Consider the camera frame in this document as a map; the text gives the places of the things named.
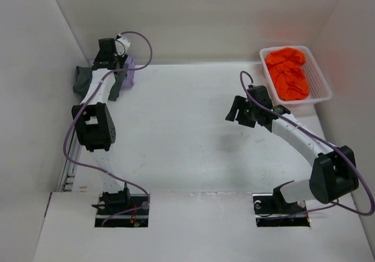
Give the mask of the grey t-shirt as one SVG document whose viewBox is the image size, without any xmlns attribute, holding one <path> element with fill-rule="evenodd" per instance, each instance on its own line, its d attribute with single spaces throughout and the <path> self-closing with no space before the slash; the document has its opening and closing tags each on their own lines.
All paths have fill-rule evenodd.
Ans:
<svg viewBox="0 0 375 262">
<path fill-rule="evenodd" d="M 134 72 L 119 72 L 114 74 L 115 83 L 110 90 L 108 99 L 116 101 L 120 96 L 120 91 L 130 89 L 134 86 Z M 73 92 L 78 94 L 81 98 L 85 98 L 93 75 L 90 67 L 77 66 L 74 73 Z"/>
</svg>

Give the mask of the purple t-shirt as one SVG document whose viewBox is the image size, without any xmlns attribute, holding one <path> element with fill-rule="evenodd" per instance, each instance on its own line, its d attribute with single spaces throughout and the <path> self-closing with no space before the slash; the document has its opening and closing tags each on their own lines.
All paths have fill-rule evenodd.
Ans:
<svg viewBox="0 0 375 262">
<path fill-rule="evenodd" d="M 91 66 L 91 80 L 88 88 L 93 92 L 97 87 L 97 96 L 107 93 L 116 100 L 122 90 L 129 90 L 134 86 L 136 71 L 135 59 L 132 56 L 97 56 Z"/>
</svg>

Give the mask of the orange t-shirt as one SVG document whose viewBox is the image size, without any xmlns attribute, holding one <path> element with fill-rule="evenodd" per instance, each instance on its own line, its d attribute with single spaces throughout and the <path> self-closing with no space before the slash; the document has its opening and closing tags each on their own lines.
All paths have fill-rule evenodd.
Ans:
<svg viewBox="0 0 375 262">
<path fill-rule="evenodd" d="M 270 52 L 265 59 L 272 83 L 282 101 L 304 100 L 309 96 L 309 84 L 302 66 L 305 55 L 286 47 Z"/>
</svg>

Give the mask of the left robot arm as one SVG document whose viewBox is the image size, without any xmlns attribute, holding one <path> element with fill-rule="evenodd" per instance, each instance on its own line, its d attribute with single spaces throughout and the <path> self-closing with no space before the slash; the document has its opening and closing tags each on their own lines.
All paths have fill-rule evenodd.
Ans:
<svg viewBox="0 0 375 262">
<path fill-rule="evenodd" d="M 100 173 L 103 192 L 117 193 L 124 184 L 108 175 L 113 173 L 110 162 L 110 148 L 116 139 L 116 129 L 107 107 L 111 89 L 120 83 L 123 77 L 111 70 L 125 66 L 126 51 L 130 41 L 120 36 L 100 39 L 99 51 L 91 67 L 91 82 L 81 104 L 87 104 L 75 124 L 79 143 L 94 158 L 96 166 L 103 169 Z"/>
</svg>

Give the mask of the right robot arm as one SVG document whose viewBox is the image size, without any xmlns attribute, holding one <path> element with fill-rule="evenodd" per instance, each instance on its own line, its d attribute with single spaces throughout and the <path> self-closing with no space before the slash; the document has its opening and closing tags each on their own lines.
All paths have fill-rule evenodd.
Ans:
<svg viewBox="0 0 375 262">
<path fill-rule="evenodd" d="M 248 92 L 251 98 L 235 96 L 226 120 L 251 128 L 265 127 L 297 150 L 311 166 L 309 179 L 274 188 L 271 203 L 277 212 L 286 212 L 298 201 L 328 204 L 359 187 L 359 179 L 351 168 L 354 153 L 349 147 L 338 148 L 313 138 L 289 109 L 272 104 L 265 86 L 250 86 Z"/>
</svg>

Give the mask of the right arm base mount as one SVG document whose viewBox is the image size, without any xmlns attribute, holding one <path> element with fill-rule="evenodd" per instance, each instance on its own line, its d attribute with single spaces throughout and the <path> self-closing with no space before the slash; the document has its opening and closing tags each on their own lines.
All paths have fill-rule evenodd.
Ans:
<svg viewBox="0 0 375 262">
<path fill-rule="evenodd" d="M 278 203 L 270 193 L 253 194 L 257 227 L 309 227 L 304 201 Z"/>
</svg>

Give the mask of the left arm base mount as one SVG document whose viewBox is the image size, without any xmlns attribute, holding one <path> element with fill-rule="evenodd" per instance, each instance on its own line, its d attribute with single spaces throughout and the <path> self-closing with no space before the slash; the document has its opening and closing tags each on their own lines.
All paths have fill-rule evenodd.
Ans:
<svg viewBox="0 0 375 262">
<path fill-rule="evenodd" d="M 116 193 L 103 192 L 96 204 L 94 227 L 146 228 L 149 223 L 149 196 L 131 193 L 128 186 Z"/>
</svg>

